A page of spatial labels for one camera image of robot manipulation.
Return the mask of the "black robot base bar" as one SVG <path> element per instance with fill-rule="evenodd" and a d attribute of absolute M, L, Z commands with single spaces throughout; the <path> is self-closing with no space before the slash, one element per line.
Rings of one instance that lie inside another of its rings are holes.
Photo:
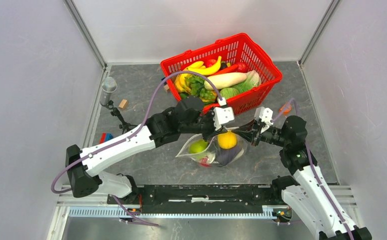
<path fill-rule="evenodd" d="M 262 206 L 285 205 L 268 184 L 148 184 L 119 201 L 139 205 L 142 214 L 258 214 Z"/>

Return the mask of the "clear zip top bag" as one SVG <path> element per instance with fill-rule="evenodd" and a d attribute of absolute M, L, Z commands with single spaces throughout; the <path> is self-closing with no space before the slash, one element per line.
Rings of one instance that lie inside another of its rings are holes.
<path fill-rule="evenodd" d="M 196 135 L 192 136 L 191 138 L 189 138 L 175 157 L 176 158 L 183 158 L 183 159 L 190 159 L 199 165 L 200 165 L 200 159 L 202 159 L 204 157 L 208 157 L 209 158 L 208 162 L 210 164 L 210 167 L 217 167 L 217 168 L 224 167 L 224 166 L 218 166 L 216 164 L 213 164 L 213 162 L 216 158 L 216 154 L 222 149 L 218 145 L 217 136 L 213 137 L 210 141 L 206 141 L 206 142 L 208 142 L 208 147 L 204 151 L 202 151 L 200 153 L 196 153 L 196 154 L 189 153 L 190 145 L 193 142 L 201 140 L 201 139 L 203 140 L 203 137 L 201 134 L 196 134 Z M 248 143 L 241 136 L 237 135 L 237 145 L 235 147 L 243 148 L 244 154 L 245 154 L 247 152 L 247 149 L 248 149 Z"/>

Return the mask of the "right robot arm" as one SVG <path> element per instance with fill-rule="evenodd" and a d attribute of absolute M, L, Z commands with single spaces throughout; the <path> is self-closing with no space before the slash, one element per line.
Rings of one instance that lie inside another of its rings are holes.
<path fill-rule="evenodd" d="M 290 175 L 272 181 L 271 200 L 291 207 L 316 240 L 371 240 L 370 231 L 355 223 L 328 187 L 306 142 L 306 121 L 291 115 L 281 128 L 264 125 L 253 120 L 234 133 L 252 146 L 264 142 L 281 147 L 280 160 Z"/>

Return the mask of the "yellow lemon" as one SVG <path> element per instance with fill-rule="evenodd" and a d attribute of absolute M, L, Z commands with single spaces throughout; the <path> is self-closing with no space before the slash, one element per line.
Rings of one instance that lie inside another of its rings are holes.
<path fill-rule="evenodd" d="M 238 138 L 235 133 L 228 131 L 217 135 L 217 144 L 221 149 L 228 150 L 238 144 Z"/>

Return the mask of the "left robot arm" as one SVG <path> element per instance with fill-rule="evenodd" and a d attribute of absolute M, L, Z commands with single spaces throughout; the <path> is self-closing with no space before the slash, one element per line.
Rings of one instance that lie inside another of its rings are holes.
<path fill-rule="evenodd" d="M 153 114 L 143 123 L 119 137 L 93 147 L 66 149 L 65 170 L 73 197 L 83 198 L 102 192 L 132 204 L 139 197 L 133 178 L 105 172 L 111 165 L 137 153 L 176 142 L 181 134 L 201 134 L 210 140 L 225 131 L 225 125 L 235 119 L 234 110 L 225 100 L 202 115 L 204 103 L 189 96 L 163 112 Z"/>

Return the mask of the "purple eggplant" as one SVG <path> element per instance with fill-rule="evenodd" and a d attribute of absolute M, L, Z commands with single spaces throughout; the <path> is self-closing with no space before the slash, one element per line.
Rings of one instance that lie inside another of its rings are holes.
<path fill-rule="evenodd" d="M 237 160 L 244 154 L 245 150 L 242 147 L 233 147 L 230 149 L 221 149 L 215 157 L 213 164 L 225 167 L 231 162 Z"/>

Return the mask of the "green lime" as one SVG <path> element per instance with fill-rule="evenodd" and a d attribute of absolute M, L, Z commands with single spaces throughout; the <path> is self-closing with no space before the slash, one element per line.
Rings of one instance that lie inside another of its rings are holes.
<path fill-rule="evenodd" d="M 206 150 L 207 147 L 208 147 L 208 142 L 203 140 L 203 139 L 200 139 L 200 140 L 197 140 L 197 141 L 193 142 L 189 146 L 188 150 L 189 150 L 190 154 L 198 154 L 198 153 L 201 153 L 204 150 Z"/>

